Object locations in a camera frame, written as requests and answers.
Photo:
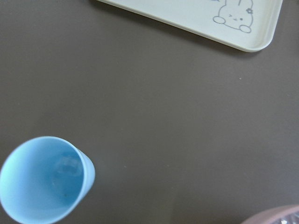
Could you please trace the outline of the cream rabbit tray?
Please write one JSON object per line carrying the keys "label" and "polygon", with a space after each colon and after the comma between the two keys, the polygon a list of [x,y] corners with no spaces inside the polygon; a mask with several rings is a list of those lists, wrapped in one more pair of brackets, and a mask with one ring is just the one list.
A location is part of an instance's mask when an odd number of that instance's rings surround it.
{"label": "cream rabbit tray", "polygon": [[267,47],[281,0],[107,0],[105,3],[245,52]]}

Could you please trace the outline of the light blue cup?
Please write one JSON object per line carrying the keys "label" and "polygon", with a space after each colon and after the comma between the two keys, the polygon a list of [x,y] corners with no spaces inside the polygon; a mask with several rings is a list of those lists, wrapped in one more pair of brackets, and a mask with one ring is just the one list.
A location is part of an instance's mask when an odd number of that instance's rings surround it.
{"label": "light blue cup", "polygon": [[92,161],[68,141],[43,136],[18,146],[0,172],[0,203],[21,224],[53,224],[69,215],[95,180]]}

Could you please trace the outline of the pink bowl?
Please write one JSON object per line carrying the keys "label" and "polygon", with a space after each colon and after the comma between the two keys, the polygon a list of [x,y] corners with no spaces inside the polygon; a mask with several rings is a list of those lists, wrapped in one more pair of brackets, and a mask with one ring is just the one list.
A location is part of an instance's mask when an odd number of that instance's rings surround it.
{"label": "pink bowl", "polygon": [[279,224],[282,217],[299,211],[299,205],[285,205],[257,213],[242,222],[242,224]]}

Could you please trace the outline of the clear ice cubes pile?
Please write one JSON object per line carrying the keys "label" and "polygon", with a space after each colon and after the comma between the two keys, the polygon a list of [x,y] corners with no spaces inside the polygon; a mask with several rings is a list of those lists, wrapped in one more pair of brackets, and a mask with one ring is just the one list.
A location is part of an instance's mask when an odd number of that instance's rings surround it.
{"label": "clear ice cubes pile", "polygon": [[280,224],[299,224],[299,212],[294,212],[282,217],[279,221]]}

